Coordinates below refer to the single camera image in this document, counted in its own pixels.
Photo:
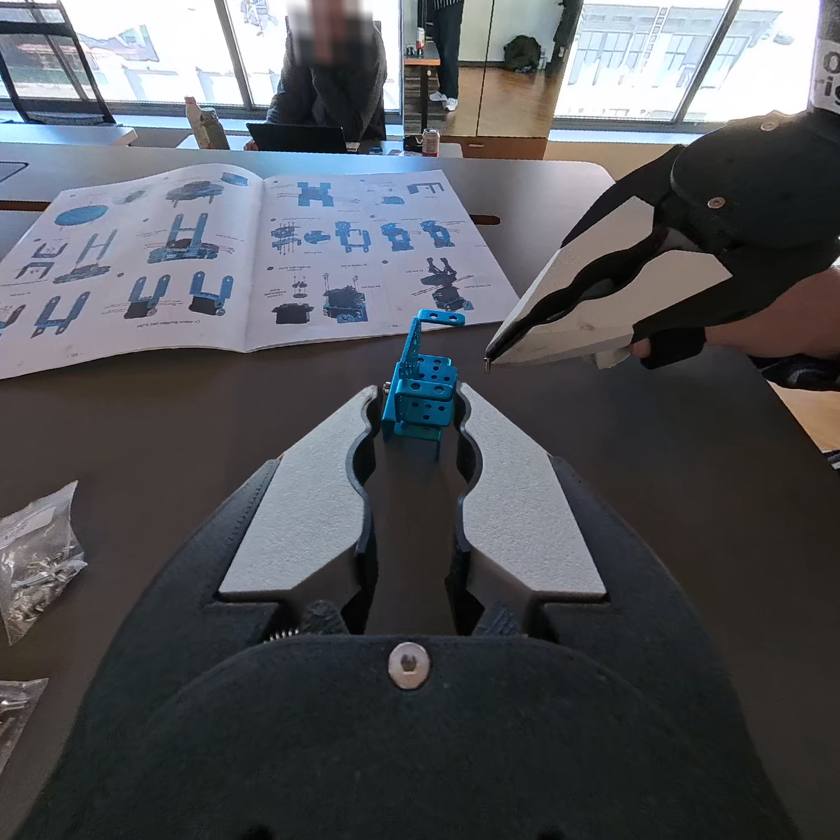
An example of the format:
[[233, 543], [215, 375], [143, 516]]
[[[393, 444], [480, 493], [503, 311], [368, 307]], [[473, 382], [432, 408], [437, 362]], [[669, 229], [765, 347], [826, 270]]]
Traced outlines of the clear bag of screws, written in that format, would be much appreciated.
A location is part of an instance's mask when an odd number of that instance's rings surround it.
[[77, 481], [1, 519], [1, 614], [19, 642], [86, 566], [70, 522]]
[[49, 680], [1, 681], [1, 772]]

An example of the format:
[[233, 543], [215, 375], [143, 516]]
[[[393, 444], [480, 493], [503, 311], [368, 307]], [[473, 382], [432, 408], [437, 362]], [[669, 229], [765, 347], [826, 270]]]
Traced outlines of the pale table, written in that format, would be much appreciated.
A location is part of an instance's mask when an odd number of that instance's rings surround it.
[[[241, 133], [227, 133], [226, 137], [232, 151], [242, 151], [246, 141], [249, 140], [249, 136]], [[186, 129], [135, 128], [118, 124], [69, 126], [2, 121], [1, 143], [80, 146], [132, 145], [134, 147], [198, 150], [195, 138]], [[405, 152], [403, 139], [386, 140], [381, 143], [381, 149], [381, 153], [385, 156], [419, 155], [419, 152]], [[442, 159], [462, 159], [463, 152], [459, 143], [441, 143], [438, 156]]]

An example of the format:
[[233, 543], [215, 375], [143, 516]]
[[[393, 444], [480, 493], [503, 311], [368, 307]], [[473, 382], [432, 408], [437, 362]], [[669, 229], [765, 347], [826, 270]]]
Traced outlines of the dark grey desk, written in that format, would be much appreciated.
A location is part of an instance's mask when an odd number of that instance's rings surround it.
[[[442, 170], [524, 291], [611, 177], [583, 162], [271, 154], [3, 143], [2, 204], [202, 162], [262, 176]], [[707, 349], [659, 371], [582, 360], [484, 372], [494, 327], [430, 331], [467, 384], [565, 459], [656, 552], [697, 608], [751, 737], [806, 838], [838, 838], [838, 481], [753, 365]], [[88, 567], [2, 679], [47, 677], [2, 773], [11, 838], [58, 761], [114, 634], [163, 564], [264, 462], [362, 387], [403, 338], [259, 353], [135, 353], [2, 382], [2, 514], [79, 485]]]

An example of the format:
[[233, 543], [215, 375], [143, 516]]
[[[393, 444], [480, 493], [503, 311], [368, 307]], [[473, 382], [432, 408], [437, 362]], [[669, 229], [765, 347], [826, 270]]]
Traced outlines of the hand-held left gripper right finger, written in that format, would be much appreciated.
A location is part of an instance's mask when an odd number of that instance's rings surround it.
[[516, 627], [547, 603], [602, 603], [606, 587], [550, 454], [475, 389], [459, 383], [458, 498], [448, 599], [455, 630], [472, 634], [500, 603]]

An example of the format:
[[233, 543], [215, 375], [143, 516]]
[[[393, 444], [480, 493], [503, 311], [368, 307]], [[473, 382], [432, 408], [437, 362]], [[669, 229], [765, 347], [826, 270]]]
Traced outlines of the person's right hand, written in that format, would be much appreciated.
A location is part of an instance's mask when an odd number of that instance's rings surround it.
[[839, 268], [804, 278], [752, 316], [706, 329], [703, 348], [758, 358], [839, 357]]

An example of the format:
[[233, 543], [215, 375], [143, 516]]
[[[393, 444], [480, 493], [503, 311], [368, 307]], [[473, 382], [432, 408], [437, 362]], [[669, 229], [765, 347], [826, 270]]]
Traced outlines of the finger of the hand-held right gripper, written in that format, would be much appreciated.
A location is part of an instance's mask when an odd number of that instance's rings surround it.
[[631, 196], [557, 250], [487, 345], [486, 361], [499, 361], [531, 331], [558, 322], [587, 291], [613, 278], [626, 252], [634, 253], [654, 232], [654, 216], [653, 205]]
[[713, 256], [679, 248], [648, 256], [658, 248], [652, 233], [621, 269], [587, 291], [565, 317], [528, 333], [523, 345], [493, 364], [541, 364], [594, 356], [614, 366], [629, 355], [636, 326], [731, 277]]

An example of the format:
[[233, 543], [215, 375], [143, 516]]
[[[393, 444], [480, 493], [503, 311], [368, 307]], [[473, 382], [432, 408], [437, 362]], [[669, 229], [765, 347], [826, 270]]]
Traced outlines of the low wooden cabinet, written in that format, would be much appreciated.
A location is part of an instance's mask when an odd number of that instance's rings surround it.
[[461, 136], [451, 135], [447, 142], [458, 142], [466, 159], [541, 161], [548, 139], [520, 136]]

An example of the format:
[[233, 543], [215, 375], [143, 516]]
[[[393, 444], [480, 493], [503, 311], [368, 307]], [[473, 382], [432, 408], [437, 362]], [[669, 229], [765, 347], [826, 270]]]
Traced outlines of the wooden high table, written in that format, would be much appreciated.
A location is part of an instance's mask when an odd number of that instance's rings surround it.
[[439, 58], [406, 56], [402, 63], [402, 124], [405, 134], [422, 134], [428, 126], [429, 100]]

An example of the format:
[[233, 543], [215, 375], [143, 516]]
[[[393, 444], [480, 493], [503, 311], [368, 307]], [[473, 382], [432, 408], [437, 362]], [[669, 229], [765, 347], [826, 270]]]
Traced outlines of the black laptop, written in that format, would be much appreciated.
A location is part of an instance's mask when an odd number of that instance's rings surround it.
[[340, 127], [248, 122], [252, 140], [259, 151], [346, 154], [347, 145]]

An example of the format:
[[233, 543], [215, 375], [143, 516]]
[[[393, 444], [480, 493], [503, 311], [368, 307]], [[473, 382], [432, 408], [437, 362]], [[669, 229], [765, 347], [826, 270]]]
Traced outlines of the black office chair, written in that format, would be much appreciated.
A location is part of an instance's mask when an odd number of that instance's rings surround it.
[[3, 7], [1, 75], [14, 110], [39, 125], [115, 125], [81, 43], [59, 9]]

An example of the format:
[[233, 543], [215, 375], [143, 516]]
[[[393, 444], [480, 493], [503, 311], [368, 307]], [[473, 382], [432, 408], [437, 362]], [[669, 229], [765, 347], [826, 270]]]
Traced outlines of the large glass window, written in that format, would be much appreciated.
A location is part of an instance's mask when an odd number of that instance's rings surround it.
[[693, 128], [795, 113], [817, 1], [583, 2], [554, 121]]
[[[219, 109], [267, 108], [277, 91], [287, 24], [306, 2], [66, 1], [112, 112], [183, 114], [184, 97]], [[23, 2], [37, 20], [57, 2]]]

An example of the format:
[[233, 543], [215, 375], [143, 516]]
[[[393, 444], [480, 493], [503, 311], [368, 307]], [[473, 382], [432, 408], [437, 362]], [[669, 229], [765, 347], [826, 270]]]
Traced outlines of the blue metal bracket assembly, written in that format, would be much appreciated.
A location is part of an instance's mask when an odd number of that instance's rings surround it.
[[422, 350], [425, 323], [462, 327], [466, 317], [459, 312], [432, 309], [418, 312], [387, 388], [382, 428], [384, 439], [398, 436], [434, 443], [437, 459], [442, 431], [453, 420], [459, 373], [448, 357]]

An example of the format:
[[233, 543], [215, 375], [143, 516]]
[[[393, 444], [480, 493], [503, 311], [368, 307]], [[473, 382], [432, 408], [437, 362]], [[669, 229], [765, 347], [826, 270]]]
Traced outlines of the printed instruction manual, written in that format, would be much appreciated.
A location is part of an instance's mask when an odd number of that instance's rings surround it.
[[518, 301], [442, 171], [197, 164], [61, 192], [2, 260], [3, 379], [502, 321]]

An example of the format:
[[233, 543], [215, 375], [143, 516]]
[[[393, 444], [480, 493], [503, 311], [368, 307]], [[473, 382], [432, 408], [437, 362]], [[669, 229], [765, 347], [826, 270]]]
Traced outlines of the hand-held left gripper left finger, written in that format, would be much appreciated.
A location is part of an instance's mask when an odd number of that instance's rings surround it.
[[282, 602], [296, 616], [326, 601], [364, 632], [378, 573], [364, 483], [381, 409], [379, 387], [366, 386], [283, 453], [220, 584], [224, 599]]

